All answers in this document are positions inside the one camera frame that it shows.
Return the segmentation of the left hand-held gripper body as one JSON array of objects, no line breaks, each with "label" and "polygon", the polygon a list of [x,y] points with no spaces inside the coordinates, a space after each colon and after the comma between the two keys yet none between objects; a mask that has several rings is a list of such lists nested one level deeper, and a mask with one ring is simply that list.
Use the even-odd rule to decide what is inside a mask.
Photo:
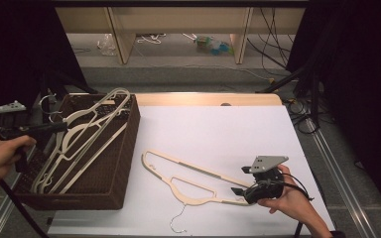
[{"label": "left hand-held gripper body", "polygon": [[24,127],[24,115],[27,107],[15,100],[9,104],[0,106],[0,138],[2,140],[11,140],[18,137],[8,136],[8,133],[16,133]]}]

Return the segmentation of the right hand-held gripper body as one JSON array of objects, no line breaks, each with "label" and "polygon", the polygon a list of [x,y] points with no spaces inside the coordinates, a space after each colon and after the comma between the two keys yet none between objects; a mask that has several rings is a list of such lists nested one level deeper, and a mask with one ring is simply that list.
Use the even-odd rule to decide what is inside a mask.
[{"label": "right hand-held gripper body", "polygon": [[249,204],[263,198],[279,198],[283,192],[281,182],[283,175],[278,170],[278,165],[286,162],[287,156],[257,156],[251,167],[251,175],[255,183],[248,187],[243,196]]}]

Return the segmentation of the cream clothes hanger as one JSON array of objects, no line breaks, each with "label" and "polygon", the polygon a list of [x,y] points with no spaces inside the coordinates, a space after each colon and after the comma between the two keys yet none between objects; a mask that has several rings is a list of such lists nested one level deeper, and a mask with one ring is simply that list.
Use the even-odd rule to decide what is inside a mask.
[{"label": "cream clothes hanger", "polygon": [[[206,168],[194,165],[194,164],[189,163],[187,161],[184,161],[182,159],[175,158],[175,157],[173,157],[171,155],[168,155],[166,153],[162,153],[160,151],[147,150],[147,151],[143,152],[142,155],[141,155],[142,166],[148,172],[150,172],[152,175],[154,175],[156,178],[158,178],[163,183],[165,183],[170,188],[173,196],[183,205],[183,208],[182,208],[181,212],[178,215],[174,216],[171,219],[171,221],[170,221],[170,228],[171,228],[171,230],[174,233],[182,234],[182,233],[186,233],[187,232],[185,229],[178,230],[178,229],[176,229],[174,227],[174,221],[175,221],[175,219],[180,217],[184,213],[184,211],[185,211],[187,206],[200,206],[200,205],[204,205],[204,204],[207,204],[207,203],[210,203],[210,202],[222,203],[222,204],[231,204],[231,205],[239,205],[239,206],[248,206],[249,205],[249,203],[247,201],[245,201],[243,198],[237,198],[237,199],[220,198],[220,197],[217,196],[217,191],[215,189],[213,189],[211,187],[208,187],[206,185],[199,184],[197,182],[191,181],[191,180],[189,180],[187,178],[181,178],[181,177],[178,177],[178,176],[172,176],[172,177],[167,178],[167,177],[163,176],[160,172],[158,172],[156,167],[154,165],[151,165],[148,162],[148,160],[147,160],[147,156],[148,155],[153,155],[153,156],[162,158],[162,159],[167,160],[169,162],[172,162],[174,164],[180,165],[182,167],[186,167],[186,168],[188,168],[190,170],[196,171],[198,173],[204,174],[206,176],[209,176],[209,177],[212,177],[212,178],[215,178],[215,179],[220,179],[220,180],[224,180],[224,181],[230,182],[232,184],[236,184],[239,187],[251,188],[252,184],[248,183],[246,181],[243,181],[241,179],[238,179],[238,178],[233,178],[233,177],[230,177],[230,176],[226,176],[226,175],[223,175],[223,174],[211,171],[209,169],[206,169]],[[188,195],[185,195],[173,183],[174,179],[182,181],[182,182],[184,182],[186,184],[189,184],[191,186],[194,186],[194,187],[197,187],[197,188],[201,188],[202,190],[206,190],[206,191],[211,193],[211,196],[209,196],[209,197],[202,197],[202,198],[193,198],[193,197],[190,197]]]},{"label": "cream clothes hanger", "polygon": [[97,158],[112,144],[112,142],[126,130],[127,125],[128,123],[124,122],[112,132],[107,131],[108,126],[55,192],[60,194],[66,193],[97,160]]},{"label": "cream clothes hanger", "polygon": [[67,131],[57,133],[55,148],[31,186],[32,193],[59,189],[67,176],[90,150],[115,117],[129,112],[132,96],[125,88],[115,88],[88,108],[74,111],[62,119]]}]

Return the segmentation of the brown woven basket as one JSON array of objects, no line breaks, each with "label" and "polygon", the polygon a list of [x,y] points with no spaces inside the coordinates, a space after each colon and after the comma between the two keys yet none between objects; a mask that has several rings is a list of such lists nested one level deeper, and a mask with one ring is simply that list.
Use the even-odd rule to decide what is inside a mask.
[{"label": "brown woven basket", "polygon": [[[62,122],[70,113],[85,109],[104,94],[68,95],[63,99],[60,114],[53,119]],[[112,132],[127,122],[126,130],[97,158],[78,181],[66,192],[32,193],[31,186],[55,148],[56,137],[48,143],[45,152],[37,152],[30,159],[27,171],[14,187],[16,197],[36,210],[110,210],[123,206],[133,151],[140,122],[136,97],[126,104],[129,112],[116,117],[107,131]]]}]

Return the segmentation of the person's right hand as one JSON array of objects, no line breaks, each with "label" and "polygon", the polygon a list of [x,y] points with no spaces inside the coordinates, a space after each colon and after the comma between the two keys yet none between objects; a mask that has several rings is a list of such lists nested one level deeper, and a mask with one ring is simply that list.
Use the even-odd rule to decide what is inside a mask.
[{"label": "person's right hand", "polygon": [[279,198],[263,198],[257,203],[268,207],[271,214],[276,211],[288,215],[304,224],[308,223],[309,212],[313,210],[311,203],[306,196],[299,191],[299,187],[290,175],[290,170],[284,165],[278,165],[278,170],[283,174],[285,186],[282,195]]}]

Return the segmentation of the black stand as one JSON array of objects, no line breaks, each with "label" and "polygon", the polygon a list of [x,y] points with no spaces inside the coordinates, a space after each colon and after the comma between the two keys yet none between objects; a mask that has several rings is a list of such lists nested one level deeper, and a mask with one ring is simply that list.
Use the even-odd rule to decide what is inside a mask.
[{"label": "black stand", "polygon": [[316,130],[319,128],[318,122],[318,74],[315,70],[315,63],[307,62],[305,65],[292,72],[290,75],[285,76],[278,82],[273,83],[266,89],[260,90],[260,93],[272,93],[284,85],[290,83],[296,79],[297,85],[293,90],[293,94],[296,97],[305,97],[307,94],[311,96],[311,109],[308,116],[312,119]]},{"label": "black stand", "polygon": [[52,114],[50,109],[51,97],[56,100],[63,100],[64,97],[68,95],[65,88],[67,85],[72,85],[86,93],[97,93],[97,90],[89,87],[85,81],[78,81],[59,70],[49,69],[43,73],[40,81],[40,106],[45,114]]}]

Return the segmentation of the white table mat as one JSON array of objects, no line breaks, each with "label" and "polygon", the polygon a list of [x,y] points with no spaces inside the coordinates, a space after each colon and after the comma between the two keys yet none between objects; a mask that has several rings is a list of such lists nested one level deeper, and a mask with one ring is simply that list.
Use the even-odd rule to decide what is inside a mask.
[{"label": "white table mat", "polygon": [[[56,213],[49,233],[53,237],[272,237],[294,234],[297,223],[281,212],[271,214],[259,205],[239,206],[210,202],[183,205],[170,188],[148,172],[141,155],[156,150],[211,171],[252,183],[241,168],[257,156],[287,156],[292,175],[306,187],[313,205],[325,221],[330,217],[307,162],[296,131],[283,106],[143,106],[124,205],[120,210],[71,210]],[[162,158],[147,160],[169,178],[178,176],[237,199],[231,183],[206,176]],[[211,193],[173,180],[185,195]]]}]

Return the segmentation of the dark curtain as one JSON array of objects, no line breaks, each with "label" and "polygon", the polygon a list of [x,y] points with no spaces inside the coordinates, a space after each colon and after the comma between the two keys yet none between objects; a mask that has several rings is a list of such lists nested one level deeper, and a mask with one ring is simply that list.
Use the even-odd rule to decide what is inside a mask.
[{"label": "dark curtain", "polygon": [[323,41],[316,72],[333,115],[381,193],[381,0],[308,0],[289,71]]},{"label": "dark curtain", "polygon": [[0,0],[0,105],[31,107],[49,69],[85,81],[56,7],[51,0]]}]

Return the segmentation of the clear plastic bag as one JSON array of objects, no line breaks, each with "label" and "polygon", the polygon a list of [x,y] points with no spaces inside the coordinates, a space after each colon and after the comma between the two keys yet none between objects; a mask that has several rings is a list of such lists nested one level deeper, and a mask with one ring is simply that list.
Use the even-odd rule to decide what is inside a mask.
[{"label": "clear plastic bag", "polygon": [[97,48],[104,56],[116,56],[116,46],[111,34],[104,34],[103,37],[97,41]]}]

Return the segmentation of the colourful plastic toys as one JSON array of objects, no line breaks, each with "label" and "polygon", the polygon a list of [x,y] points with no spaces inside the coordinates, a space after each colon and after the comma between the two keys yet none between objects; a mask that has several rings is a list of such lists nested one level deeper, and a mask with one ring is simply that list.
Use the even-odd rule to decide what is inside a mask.
[{"label": "colourful plastic toys", "polygon": [[216,40],[214,37],[197,36],[194,42],[200,50],[207,51],[214,56],[221,54],[234,54],[233,48],[228,43]]}]

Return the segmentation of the beige shelf unit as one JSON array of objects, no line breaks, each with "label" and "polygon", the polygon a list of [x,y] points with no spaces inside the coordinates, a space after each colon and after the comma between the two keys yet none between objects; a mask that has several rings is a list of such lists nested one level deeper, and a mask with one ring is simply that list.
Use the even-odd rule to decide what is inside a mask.
[{"label": "beige shelf unit", "polygon": [[235,62],[243,63],[247,37],[275,28],[294,35],[302,8],[245,7],[58,7],[63,28],[74,34],[110,34],[120,63],[128,62],[138,34],[227,34]]}]

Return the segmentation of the metal floor rail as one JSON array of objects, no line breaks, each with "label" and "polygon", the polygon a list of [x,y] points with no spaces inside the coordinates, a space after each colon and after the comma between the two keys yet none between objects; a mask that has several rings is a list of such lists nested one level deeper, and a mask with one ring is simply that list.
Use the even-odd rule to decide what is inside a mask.
[{"label": "metal floor rail", "polygon": [[[9,174],[5,176],[4,181],[13,189],[20,177],[21,174],[16,172],[15,167],[12,167]],[[15,208],[16,206],[7,192],[0,186],[0,234]]]},{"label": "metal floor rail", "polygon": [[374,231],[370,219],[367,216],[364,209],[361,207],[360,202],[351,186],[348,183],[347,178],[343,174],[337,160],[331,151],[323,133],[320,131],[319,126],[317,126],[312,119],[308,119],[306,122],[309,129],[312,129],[312,135],[317,144],[317,147],[321,153],[324,163],[344,201],[345,207],[347,208],[360,236],[362,238],[377,238],[377,233]]}]

